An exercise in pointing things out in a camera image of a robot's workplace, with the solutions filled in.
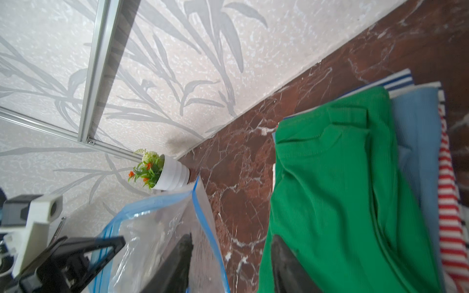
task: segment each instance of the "metal frame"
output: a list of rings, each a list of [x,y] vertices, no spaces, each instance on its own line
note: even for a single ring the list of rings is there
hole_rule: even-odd
[[[0,119],[13,122],[15,124],[25,126],[34,130],[41,131],[43,133],[51,134],[60,138],[65,138],[67,140],[77,142],[77,133],[63,129],[58,126],[54,126],[49,123],[39,121],[37,119],[22,115],[20,113],[5,109],[0,107]],[[92,148],[94,150],[103,151],[113,156],[125,158],[135,162],[141,162],[142,157],[140,155],[134,154],[131,151],[118,148],[108,143],[103,143],[96,141],[94,139],[89,139],[87,143],[83,143],[85,146]]]
[[[98,1],[78,134],[2,107],[0,107],[0,119],[60,138],[65,138],[73,142],[79,142],[89,148],[103,151],[117,157],[140,162],[142,160],[140,155],[89,137],[91,124],[93,123],[94,110],[98,102],[99,89],[106,68],[114,29],[117,25],[121,2],[122,0]]]
[[[87,143],[93,123],[94,110],[98,102],[107,57],[111,49],[114,29],[122,0],[100,0],[96,12],[93,40],[91,42],[90,62],[86,75],[85,95],[83,98],[78,141]]]

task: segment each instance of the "wall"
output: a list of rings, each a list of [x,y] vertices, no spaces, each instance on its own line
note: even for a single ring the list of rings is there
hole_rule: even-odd
[[[72,1],[2,1],[0,106],[77,132],[94,22]]]
[[[125,0],[94,138],[181,156],[403,0]],[[8,0],[0,106],[78,131],[97,0]]]
[[[7,197],[62,194],[63,235],[96,236],[113,215],[149,195],[128,183],[135,162],[0,120],[0,187]]]
[[[402,2],[126,1],[95,122],[180,156]]]

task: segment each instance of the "black object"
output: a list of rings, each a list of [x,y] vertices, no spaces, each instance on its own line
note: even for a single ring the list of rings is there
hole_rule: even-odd
[[[185,293],[189,286],[189,265],[193,248],[192,236],[183,235],[140,293]]]
[[[7,195],[3,192],[3,189],[0,188],[0,207],[3,206],[5,201],[7,201]]]
[[[272,237],[275,293],[322,293],[279,235]]]
[[[80,293],[124,247],[124,237],[59,238],[29,264],[4,289],[4,293]],[[84,256],[93,250],[109,248],[93,267]]]
[[[3,236],[5,236],[5,234],[0,234],[0,239],[3,240]],[[2,241],[0,241],[0,255],[2,256],[0,264],[0,274],[2,274],[11,269],[15,259],[8,254],[7,247]]]

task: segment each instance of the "plastic bag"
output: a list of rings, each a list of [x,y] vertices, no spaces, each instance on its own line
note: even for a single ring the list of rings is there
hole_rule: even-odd
[[[194,244],[189,291],[229,293],[212,209],[199,178],[178,191],[128,204],[111,220],[100,236],[122,235],[126,245],[90,282],[90,293],[139,293],[187,233]],[[91,263],[106,254],[106,249],[93,252]]]

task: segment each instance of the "white plastic object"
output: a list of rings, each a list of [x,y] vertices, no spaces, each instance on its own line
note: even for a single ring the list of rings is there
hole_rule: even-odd
[[[153,189],[175,190],[181,188],[189,181],[189,169],[170,156],[161,155],[165,163],[161,175]]]
[[[49,224],[62,213],[61,195],[43,195],[31,201],[26,226],[0,227],[8,252],[15,257],[11,274],[16,277],[47,248]]]

